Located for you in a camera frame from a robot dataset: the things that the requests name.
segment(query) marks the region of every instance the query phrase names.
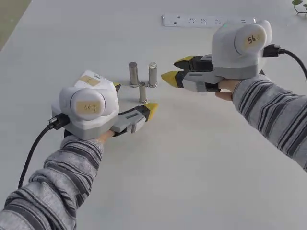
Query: beige label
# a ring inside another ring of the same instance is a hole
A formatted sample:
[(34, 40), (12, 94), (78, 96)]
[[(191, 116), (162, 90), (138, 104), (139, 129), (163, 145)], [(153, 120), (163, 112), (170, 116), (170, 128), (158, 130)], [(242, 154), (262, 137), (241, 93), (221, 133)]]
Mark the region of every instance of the beige label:
[(89, 84), (91, 86), (96, 86), (96, 85), (98, 85), (100, 83), (100, 81), (98, 81), (95, 78), (92, 78), (90, 76), (87, 76), (87, 75), (84, 75), (84, 76), (80, 77), (79, 80), (81, 80), (81, 81), (83, 81), (83, 82), (85, 82), (85, 83), (87, 83), (87, 84)]
[(264, 42), (264, 34), (262, 31), (257, 31), (252, 33), (250, 36), (244, 39), (244, 48), (250, 48), (253, 46), (257, 46)]
[(100, 101), (78, 101), (76, 104), (78, 114), (99, 114), (100, 109)]

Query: metal peg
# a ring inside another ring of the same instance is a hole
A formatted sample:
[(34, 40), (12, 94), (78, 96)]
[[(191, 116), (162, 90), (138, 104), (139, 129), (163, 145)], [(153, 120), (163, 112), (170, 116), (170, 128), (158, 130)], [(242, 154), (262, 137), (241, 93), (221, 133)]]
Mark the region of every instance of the metal peg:
[(156, 62), (152, 62), (148, 66), (149, 68), (149, 81), (148, 81), (148, 86), (155, 88), (158, 85), (157, 81), (157, 70), (158, 70), (158, 65)]
[(147, 98), (146, 98), (146, 84), (145, 82), (140, 82), (140, 103), (146, 104)]
[(130, 85), (135, 87), (139, 85), (138, 64), (136, 62), (129, 63)]

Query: round motor cap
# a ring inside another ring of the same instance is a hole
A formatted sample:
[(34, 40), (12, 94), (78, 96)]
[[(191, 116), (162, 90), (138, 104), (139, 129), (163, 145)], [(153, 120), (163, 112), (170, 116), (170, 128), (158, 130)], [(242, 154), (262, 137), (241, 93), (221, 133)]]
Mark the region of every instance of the round motor cap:
[(247, 24), (236, 34), (235, 47), (239, 54), (257, 54), (266, 44), (265, 29), (258, 24)]
[(95, 89), (81, 89), (71, 99), (73, 114), (82, 120), (91, 121), (102, 115), (106, 107), (104, 97)]

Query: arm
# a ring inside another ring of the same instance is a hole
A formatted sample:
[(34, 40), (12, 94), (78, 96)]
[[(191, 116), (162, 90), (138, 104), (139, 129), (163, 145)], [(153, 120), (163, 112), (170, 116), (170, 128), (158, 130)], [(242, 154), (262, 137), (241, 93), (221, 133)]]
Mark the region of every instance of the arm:
[(282, 89), (263, 75), (222, 85), (233, 88), (233, 103), (247, 122), (306, 170), (307, 96)]
[(60, 150), (49, 156), (29, 184), (13, 192), (0, 212), (0, 230), (71, 230), (76, 210), (89, 196), (103, 154), (99, 140), (66, 137)]

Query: white motor housing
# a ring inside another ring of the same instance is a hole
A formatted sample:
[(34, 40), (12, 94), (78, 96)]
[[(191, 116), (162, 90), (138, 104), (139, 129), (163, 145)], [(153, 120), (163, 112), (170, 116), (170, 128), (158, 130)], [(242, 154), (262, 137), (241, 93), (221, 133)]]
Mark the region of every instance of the white motor housing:
[(68, 115), (65, 129), (80, 139), (98, 138), (117, 121), (119, 105), (113, 82), (87, 70), (72, 87), (63, 88), (52, 104), (52, 116)]
[(255, 24), (224, 24), (213, 36), (214, 75), (227, 79), (247, 79), (259, 74), (265, 64), (263, 49), (272, 41), (268, 21)]

